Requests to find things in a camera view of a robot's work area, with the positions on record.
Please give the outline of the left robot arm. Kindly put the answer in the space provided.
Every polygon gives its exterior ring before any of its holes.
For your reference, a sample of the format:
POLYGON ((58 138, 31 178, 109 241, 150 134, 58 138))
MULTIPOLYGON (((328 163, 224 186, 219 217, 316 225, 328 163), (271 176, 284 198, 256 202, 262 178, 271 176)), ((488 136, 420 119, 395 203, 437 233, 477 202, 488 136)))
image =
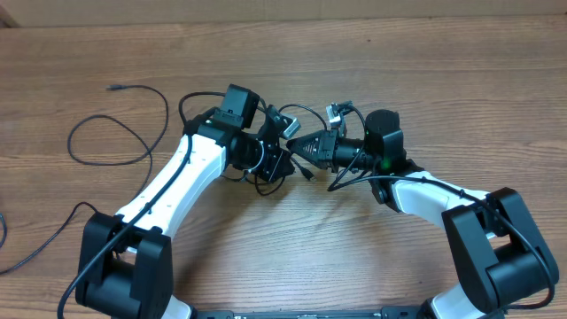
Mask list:
POLYGON ((194 318, 174 295, 172 241, 208 185, 227 167, 266 183, 294 166, 279 142, 299 121, 255 92, 231 84, 221 104, 183 120, 171 160, 115 215, 94 213, 85 225, 78 275, 62 297, 112 318, 194 318))

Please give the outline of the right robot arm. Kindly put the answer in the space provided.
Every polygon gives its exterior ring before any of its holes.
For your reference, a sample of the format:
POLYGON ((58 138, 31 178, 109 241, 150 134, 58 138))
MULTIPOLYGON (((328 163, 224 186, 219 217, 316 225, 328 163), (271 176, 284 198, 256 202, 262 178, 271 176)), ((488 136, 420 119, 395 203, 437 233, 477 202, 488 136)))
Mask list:
POLYGON ((346 135, 349 106, 328 109, 330 126, 306 136, 287 135, 287 148, 336 179, 330 191, 368 183, 376 201, 442 228, 458 277, 451 289, 427 299, 415 318, 502 318, 509 310, 533 310, 555 297, 559 271, 518 192, 473 191, 444 182, 408 158, 400 116, 370 113, 364 136, 346 135), (360 175, 350 182, 348 171, 360 175))

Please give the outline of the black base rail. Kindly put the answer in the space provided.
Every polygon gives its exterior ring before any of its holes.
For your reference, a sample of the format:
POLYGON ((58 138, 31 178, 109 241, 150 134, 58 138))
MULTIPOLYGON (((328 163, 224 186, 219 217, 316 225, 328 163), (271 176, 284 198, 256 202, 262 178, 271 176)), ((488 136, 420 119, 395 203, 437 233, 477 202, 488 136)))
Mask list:
POLYGON ((421 306, 387 306, 374 310, 233 312, 197 310, 195 319, 434 319, 421 306))

